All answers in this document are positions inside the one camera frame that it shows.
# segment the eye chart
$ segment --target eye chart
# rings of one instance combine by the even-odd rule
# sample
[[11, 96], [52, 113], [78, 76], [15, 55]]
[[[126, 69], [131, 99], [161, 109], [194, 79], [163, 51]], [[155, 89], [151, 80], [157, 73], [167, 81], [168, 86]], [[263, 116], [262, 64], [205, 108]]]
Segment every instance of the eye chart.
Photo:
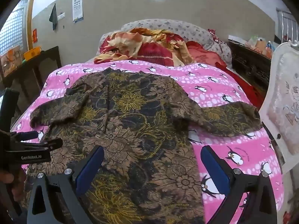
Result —
[[83, 19], [83, 4], [82, 0], [73, 0], [73, 22], [76, 23]]

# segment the dark wooden furniture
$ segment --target dark wooden furniture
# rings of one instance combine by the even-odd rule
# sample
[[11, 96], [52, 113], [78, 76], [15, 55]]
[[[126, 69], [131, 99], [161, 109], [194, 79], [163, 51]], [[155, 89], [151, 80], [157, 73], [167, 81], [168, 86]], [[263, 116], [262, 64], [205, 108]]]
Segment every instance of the dark wooden furniture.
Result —
[[2, 78], [2, 83], [4, 84], [4, 87], [11, 87], [13, 80], [17, 80], [17, 82], [21, 85], [21, 89], [26, 97], [26, 100], [29, 104], [31, 104], [31, 100], [28, 94], [28, 91], [24, 84], [24, 79], [28, 75], [28, 72], [30, 70], [33, 70], [35, 80], [38, 84], [38, 87], [40, 91], [42, 90], [44, 83], [41, 79], [40, 71], [38, 69], [39, 64], [47, 59], [50, 58], [52, 60], [55, 60], [57, 63], [57, 67], [61, 68], [61, 61], [60, 61], [60, 55], [59, 55], [59, 49], [58, 46], [53, 47], [49, 50], [42, 51], [39, 55], [33, 57], [29, 61], [23, 63], [22, 65], [18, 66], [14, 71], [12, 71], [10, 74], [8, 74], [6, 77], [4, 77], [3, 69], [0, 66], [0, 74]]
[[270, 79], [271, 60], [234, 41], [229, 41], [228, 46], [232, 50], [233, 69], [258, 89], [262, 95], [266, 96]]

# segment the floral shirt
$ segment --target floral shirt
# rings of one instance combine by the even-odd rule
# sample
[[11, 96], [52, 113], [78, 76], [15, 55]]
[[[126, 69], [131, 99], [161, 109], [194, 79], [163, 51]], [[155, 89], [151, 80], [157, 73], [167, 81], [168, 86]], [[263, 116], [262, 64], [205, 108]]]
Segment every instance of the floral shirt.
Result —
[[170, 77], [111, 68], [82, 76], [30, 118], [32, 127], [50, 126], [41, 140], [60, 137], [63, 146], [51, 152], [51, 162], [29, 166], [27, 196], [39, 172], [62, 173], [101, 145], [103, 166], [83, 203], [96, 221], [113, 224], [203, 223], [188, 123], [220, 136], [261, 128], [251, 105], [201, 108]]

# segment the yellow basket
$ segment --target yellow basket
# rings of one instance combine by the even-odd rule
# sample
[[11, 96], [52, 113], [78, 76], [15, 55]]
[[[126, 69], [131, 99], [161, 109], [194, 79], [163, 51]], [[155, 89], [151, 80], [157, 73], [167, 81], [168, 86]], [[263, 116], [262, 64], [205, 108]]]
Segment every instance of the yellow basket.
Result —
[[41, 47], [35, 47], [29, 51], [27, 51], [26, 53], [24, 53], [24, 58], [26, 61], [29, 61], [30, 59], [32, 59], [34, 56], [39, 55], [41, 52]]

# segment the pink bedsheet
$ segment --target pink bedsheet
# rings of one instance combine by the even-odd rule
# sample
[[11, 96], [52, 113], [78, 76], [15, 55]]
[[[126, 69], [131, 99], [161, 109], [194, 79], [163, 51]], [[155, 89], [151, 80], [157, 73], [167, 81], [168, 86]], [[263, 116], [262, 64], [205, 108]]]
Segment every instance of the pink bedsheet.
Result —
[[[137, 60], [102, 64], [94, 64], [92, 62], [70, 64], [53, 71], [49, 75], [40, 96], [26, 110], [12, 130], [17, 132], [37, 130], [39, 132], [38, 139], [30, 140], [30, 142], [38, 142], [46, 132], [47, 127], [32, 129], [29, 125], [31, 112], [47, 101], [62, 97], [66, 88], [70, 87], [82, 75], [103, 71], [108, 67], [126, 72], [143, 71], [145, 73], [170, 76], [201, 107], [213, 107], [235, 101], [250, 103], [231, 76], [220, 69], [205, 64], [197, 63], [176, 68]], [[202, 181], [202, 198], [206, 223], [213, 216], [225, 196], [218, 194], [218, 190], [213, 181], [209, 179], [209, 174], [200, 160], [200, 151], [204, 145], [210, 145], [217, 155], [225, 159], [232, 168], [238, 167], [244, 173], [254, 175], [258, 175], [261, 170], [268, 172], [274, 190], [276, 207], [278, 210], [280, 209], [284, 194], [282, 175], [276, 154], [269, 143], [268, 135], [264, 129], [248, 135], [218, 137], [191, 125], [189, 127], [189, 138], [194, 147]], [[240, 207], [237, 209], [231, 223], [237, 223], [246, 197], [247, 195], [244, 194], [239, 205]]]

